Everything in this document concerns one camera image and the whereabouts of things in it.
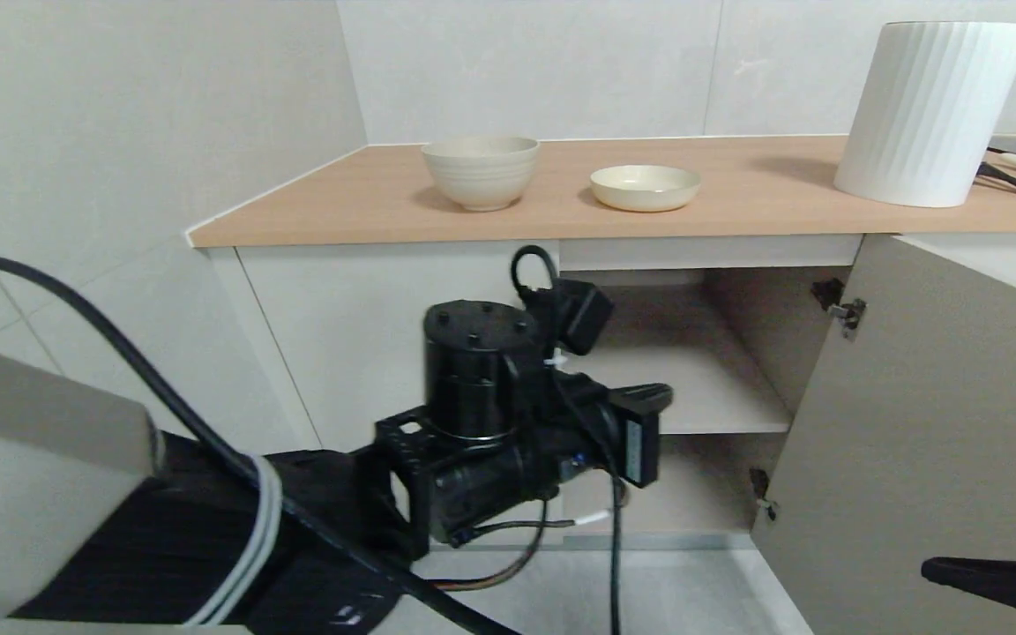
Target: floor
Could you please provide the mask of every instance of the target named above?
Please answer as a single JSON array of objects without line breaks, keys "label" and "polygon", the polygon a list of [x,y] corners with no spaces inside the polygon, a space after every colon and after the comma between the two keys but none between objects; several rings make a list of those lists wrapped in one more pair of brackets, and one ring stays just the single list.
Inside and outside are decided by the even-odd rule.
[{"label": "floor", "polygon": [[[755,551],[625,552],[622,625],[632,634],[812,635],[770,567]],[[423,576],[487,575],[513,552],[434,552]],[[518,578],[488,591],[458,594],[478,611],[528,635],[609,632],[610,556],[541,552]],[[174,627],[5,622],[0,635],[173,635]],[[243,635],[238,627],[201,631]],[[423,605],[403,599],[375,635],[462,632]]]}]

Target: cream bowl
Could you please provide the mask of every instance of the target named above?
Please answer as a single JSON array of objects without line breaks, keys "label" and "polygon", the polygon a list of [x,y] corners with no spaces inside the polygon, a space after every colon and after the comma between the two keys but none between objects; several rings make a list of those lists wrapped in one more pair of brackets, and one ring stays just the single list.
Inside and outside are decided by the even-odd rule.
[{"label": "cream bowl", "polygon": [[628,211],[666,211],[689,204],[700,189],[695,172],[663,165],[617,165],[590,176],[590,191],[604,204]]},{"label": "cream bowl", "polygon": [[535,174],[539,141],[524,137],[459,137],[423,147],[437,189],[471,211],[503,209]]}]

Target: white vase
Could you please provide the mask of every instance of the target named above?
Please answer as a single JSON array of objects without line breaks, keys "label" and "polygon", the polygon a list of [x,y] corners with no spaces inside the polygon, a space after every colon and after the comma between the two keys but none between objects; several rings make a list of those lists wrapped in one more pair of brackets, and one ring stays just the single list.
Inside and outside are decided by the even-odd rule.
[{"label": "white vase", "polygon": [[1015,75],[1016,23],[884,25],[833,184],[890,204],[963,204]]}]

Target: door hinge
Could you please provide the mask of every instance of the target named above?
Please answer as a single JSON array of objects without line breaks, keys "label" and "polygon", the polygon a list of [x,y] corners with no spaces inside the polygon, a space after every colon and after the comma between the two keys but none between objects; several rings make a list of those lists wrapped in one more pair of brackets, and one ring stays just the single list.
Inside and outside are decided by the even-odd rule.
[{"label": "door hinge", "polygon": [[755,504],[759,509],[766,510],[766,517],[773,521],[778,518],[778,503],[766,499],[766,490],[771,486],[770,475],[758,467],[751,467],[748,471],[751,474],[751,490],[755,493]]},{"label": "door hinge", "polygon": [[868,304],[862,298],[854,298],[853,301],[842,304],[841,297],[844,292],[844,282],[836,277],[814,282],[810,289],[814,300],[822,305],[822,311],[841,323],[841,336],[852,341],[858,336],[858,328],[865,317]]}]

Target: countertop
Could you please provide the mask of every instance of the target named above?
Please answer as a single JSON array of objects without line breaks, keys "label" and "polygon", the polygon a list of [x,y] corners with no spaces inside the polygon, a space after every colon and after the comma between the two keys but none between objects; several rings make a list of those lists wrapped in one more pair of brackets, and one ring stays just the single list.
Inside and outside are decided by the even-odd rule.
[{"label": "countertop", "polygon": [[[966,204],[914,208],[833,188],[845,137],[548,141],[523,198],[464,211],[434,189],[419,145],[372,145],[190,231],[195,248],[562,238],[1016,233],[1016,191],[979,181]],[[592,171],[663,164],[701,173],[685,208],[598,204]]]}]

